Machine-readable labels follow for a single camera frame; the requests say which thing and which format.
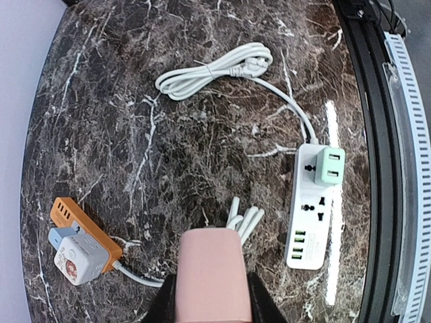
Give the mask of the blue plug adapter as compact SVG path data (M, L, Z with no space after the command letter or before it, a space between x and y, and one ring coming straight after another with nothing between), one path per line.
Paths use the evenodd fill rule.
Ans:
M78 229L74 229L73 227L53 227L48 233L48 240L51 246L55 250L58 250L63 238L77 235L78 232Z

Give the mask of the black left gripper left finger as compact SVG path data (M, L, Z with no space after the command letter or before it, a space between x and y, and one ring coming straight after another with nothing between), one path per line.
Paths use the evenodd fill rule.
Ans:
M175 322L176 275L168 275L150 305L142 323Z

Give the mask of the white power strip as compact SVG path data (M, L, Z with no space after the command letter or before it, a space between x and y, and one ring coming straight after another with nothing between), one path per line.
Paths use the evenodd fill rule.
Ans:
M314 183L317 154L328 145L302 144L295 156L285 262L289 268L319 270L324 263L331 209L341 184Z

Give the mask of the pink plug adapter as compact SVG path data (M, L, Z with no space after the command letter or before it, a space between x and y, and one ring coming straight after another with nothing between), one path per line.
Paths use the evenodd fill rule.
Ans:
M186 231L180 240L176 322L252 322L242 246L232 229Z

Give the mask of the orange power strip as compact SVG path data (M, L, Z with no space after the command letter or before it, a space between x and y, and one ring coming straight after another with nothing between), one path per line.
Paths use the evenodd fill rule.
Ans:
M95 238L108 251L109 255L102 273L114 269L114 261L120 260L123 254L121 247L71 197L57 197L50 216L57 227L71 227L77 234L90 234Z

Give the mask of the white cube socket adapter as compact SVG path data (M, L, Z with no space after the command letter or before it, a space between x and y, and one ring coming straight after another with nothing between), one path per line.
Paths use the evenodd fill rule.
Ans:
M109 259L108 251L90 234L62 239L55 254L55 266L75 286L100 276Z

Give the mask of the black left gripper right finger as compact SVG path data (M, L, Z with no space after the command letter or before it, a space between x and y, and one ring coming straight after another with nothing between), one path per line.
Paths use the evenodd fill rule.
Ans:
M252 323L286 323L257 273L248 273L248 290L251 301Z

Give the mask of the green plug adapter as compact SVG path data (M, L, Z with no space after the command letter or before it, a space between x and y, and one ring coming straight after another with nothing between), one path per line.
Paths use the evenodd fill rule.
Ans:
M326 146L317 154L314 183L320 186L335 186L343 182L345 150Z

